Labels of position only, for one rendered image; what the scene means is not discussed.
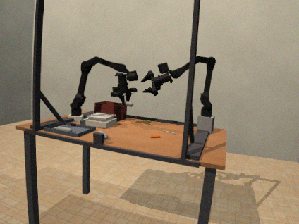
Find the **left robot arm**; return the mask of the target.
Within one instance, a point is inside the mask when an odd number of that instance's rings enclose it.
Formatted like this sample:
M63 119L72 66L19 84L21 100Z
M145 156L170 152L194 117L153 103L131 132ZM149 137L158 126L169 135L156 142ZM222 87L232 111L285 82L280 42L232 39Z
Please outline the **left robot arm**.
M122 73L115 74L115 76L118 76L118 82L127 82L127 80L128 81L138 80L136 70L128 72L126 66L121 63L113 63L111 61L107 61L99 57L94 57L88 61L83 61L81 63L81 77L80 77L80 84L78 87L78 93L76 94L73 102L70 104L72 116L80 116L82 113L82 109L80 109L80 107L84 104L86 99L86 97L84 96L84 91L87 82L87 76L91 71L92 66L96 65L97 63L100 63L105 66L109 66L118 72L122 72ZM123 73L127 73L127 74L124 75Z

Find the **white digital scale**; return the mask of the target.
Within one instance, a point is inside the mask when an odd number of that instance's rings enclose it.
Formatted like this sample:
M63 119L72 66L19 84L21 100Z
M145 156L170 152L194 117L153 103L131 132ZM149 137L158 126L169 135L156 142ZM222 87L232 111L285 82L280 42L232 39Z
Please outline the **white digital scale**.
M93 126L93 127L108 128L114 124L117 124L117 118L113 118L115 116L116 116L116 114L98 113L97 112L97 113L93 113L93 114L85 116L86 119L84 119L83 121L80 120L79 124Z

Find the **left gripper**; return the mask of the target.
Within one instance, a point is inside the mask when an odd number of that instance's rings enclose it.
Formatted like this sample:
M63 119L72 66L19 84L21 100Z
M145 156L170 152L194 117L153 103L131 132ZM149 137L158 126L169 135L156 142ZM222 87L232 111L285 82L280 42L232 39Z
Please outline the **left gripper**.
M126 96L126 101L129 102L130 101L130 97L131 97L131 92L137 92L136 88L130 88L128 89L128 83L127 82L119 82L119 92L115 92L115 93L111 93L111 97L119 97L122 104L124 105L125 100L124 100L124 95ZM125 93L124 93L125 92ZM123 97L123 98L122 98Z

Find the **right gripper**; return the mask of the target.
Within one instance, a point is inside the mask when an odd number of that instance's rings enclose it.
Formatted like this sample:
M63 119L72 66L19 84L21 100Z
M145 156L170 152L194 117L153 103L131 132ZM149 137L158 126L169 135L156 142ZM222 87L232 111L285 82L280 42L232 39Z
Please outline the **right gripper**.
M161 76L159 76L159 75L155 79L153 79L153 77L154 77L154 73L150 70L150 71L148 71L148 74L141 80L141 82L145 82L145 81L148 81L148 80L152 81L152 88L150 87L150 88L148 88L148 89L146 89L142 92L143 93L152 93L153 95L156 96L156 95L158 95L158 91L157 91L157 88L155 86L163 85L163 81L161 79Z

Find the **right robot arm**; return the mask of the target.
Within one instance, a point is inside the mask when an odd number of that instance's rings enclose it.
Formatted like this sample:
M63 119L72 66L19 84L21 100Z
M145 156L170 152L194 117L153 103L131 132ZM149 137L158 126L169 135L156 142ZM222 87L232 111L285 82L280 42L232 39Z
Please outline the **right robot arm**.
M205 117L211 117L212 116L212 104L209 104L209 88L211 84L211 79L212 79L212 71L214 69L214 65L216 63L216 59L214 57L201 57L197 56L196 57L196 63L203 61L203 63L207 64L207 75L206 75L206 80L205 80L205 89L204 93L201 94L201 103L204 105L201 109L201 116ZM195 63L195 64L196 64ZM200 62L202 63L202 62ZM167 63L161 63L158 65L159 72L162 73L161 79L163 83L169 82L172 83L173 80L171 79L177 79L177 77L181 76L187 69L189 68L189 63L185 64L183 67L178 68L176 70L169 70L168 64ZM166 74L164 74L166 73ZM168 73L168 74L167 74ZM164 75L163 75L164 74ZM171 74L171 76L169 75Z

